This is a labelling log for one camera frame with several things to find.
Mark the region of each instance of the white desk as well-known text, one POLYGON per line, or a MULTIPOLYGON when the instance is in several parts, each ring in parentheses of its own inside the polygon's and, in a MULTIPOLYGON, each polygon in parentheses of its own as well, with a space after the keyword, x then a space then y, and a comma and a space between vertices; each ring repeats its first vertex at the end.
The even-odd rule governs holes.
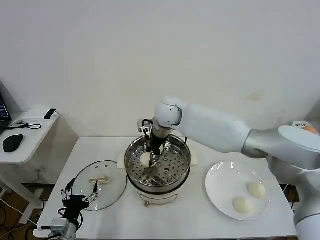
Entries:
MULTIPOLYGON (((21 113, 12 114, 12 123, 19 120, 20 116, 21 113)), ((11 165, 28 162, 35 154, 57 118, 58 115, 53 116, 50 120, 29 120, 26 121, 28 124, 40 124, 42 127, 40 129, 19 128, 5 130, 0 135, 0 181, 30 203, 20 219, 21 224, 27 223, 28 218, 31 216, 34 209, 42 208, 43 202, 39 199, 42 191, 38 190, 33 194, 13 177, 5 177, 5 175, 2 175, 1 173, 5 172, 11 165), (19 148, 14 152, 5 152, 2 147, 4 140, 12 135, 18 134, 24 135, 19 148)))
MULTIPOLYGON (((40 217, 38 226, 49 226, 63 208, 61 189, 87 165, 103 160, 118 160, 134 137, 81 137, 77 141, 40 217)), ((191 173, 175 202, 144 207, 128 181, 122 197, 112 206, 97 212, 82 211, 83 226, 77 239, 240 239, 294 236, 294 215, 265 159, 250 159, 239 153, 219 153, 193 141, 199 165, 191 173), (238 221, 221 213, 204 190, 208 169, 221 161, 241 161, 263 177, 270 193, 266 213, 256 221, 238 221)), ((48 230, 35 230, 46 238, 48 230)))

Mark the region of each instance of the laptop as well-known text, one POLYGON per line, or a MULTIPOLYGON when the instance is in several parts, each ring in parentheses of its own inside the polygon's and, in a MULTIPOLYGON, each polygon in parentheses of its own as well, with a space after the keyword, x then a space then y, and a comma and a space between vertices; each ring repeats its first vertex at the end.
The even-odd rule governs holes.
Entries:
POLYGON ((4 98, 0 94, 0 135, 4 132, 5 128, 8 127, 12 119, 6 107, 4 98))

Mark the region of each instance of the computer mouse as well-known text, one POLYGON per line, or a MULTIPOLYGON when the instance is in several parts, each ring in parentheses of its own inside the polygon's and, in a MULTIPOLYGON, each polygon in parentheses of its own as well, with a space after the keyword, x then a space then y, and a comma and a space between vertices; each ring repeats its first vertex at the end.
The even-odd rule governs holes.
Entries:
POLYGON ((14 152, 15 150, 17 150, 19 148, 23 139, 24 139, 24 136, 22 134, 12 135, 12 136, 7 137, 3 141, 3 150, 6 153, 14 152))

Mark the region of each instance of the white plate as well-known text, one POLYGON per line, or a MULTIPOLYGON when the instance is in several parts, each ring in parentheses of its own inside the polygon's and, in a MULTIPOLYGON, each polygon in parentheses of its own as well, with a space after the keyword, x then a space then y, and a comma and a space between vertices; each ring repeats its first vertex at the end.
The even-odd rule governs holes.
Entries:
POLYGON ((252 168, 239 162, 220 162, 210 168, 205 177, 205 188, 213 204, 233 219, 256 220, 268 209, 270 200, 267 186, 252 168), (247 184, 251 182, 259 182, 265 186, 264 198, 258 199, 250 195, 247 184), (247 214, 237 212, 232 204, 232 199, 235 197, 247 198, 252 206, 252 212, 247 214))

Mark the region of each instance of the robotic arm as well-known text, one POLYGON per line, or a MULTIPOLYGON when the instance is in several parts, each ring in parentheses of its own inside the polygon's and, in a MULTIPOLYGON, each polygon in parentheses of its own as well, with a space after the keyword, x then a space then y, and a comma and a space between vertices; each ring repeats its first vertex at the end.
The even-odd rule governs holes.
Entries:
POLYGON ((71 194, 72 186, 75 182, 75 178, 69 182, 65 189, 61 190, 62 203, 65 208, 58 210, 64 210, 62 218, 54 218, 50 226, 41 227, 43 230, 51 230, 51 234, 47 240, 75 240, 76 232, 81 228, 83 223, 83 217, 81 211, 88 208, 98 197, 98 181, 95 182, 93 191, 89 196, 74 195, 71 194), (81 223, 79 224, 78 218, 81 216, 81 223))
POLYGON ((172 130, 221 153, 237 152, 257 159, 272 156, 297 170, 297 175, 305 174, 302 187, 297 186, 305 200, 295 216, 297 234, 301 240, 319 238, 320 228, 311 226, 320 225, 320 181, 310 177, 320 168, 319 136, 292 126, 251 129, 229 114, 165 97, 155 107, 148 144, 153 155, 160 154, 159 148, 172 130))

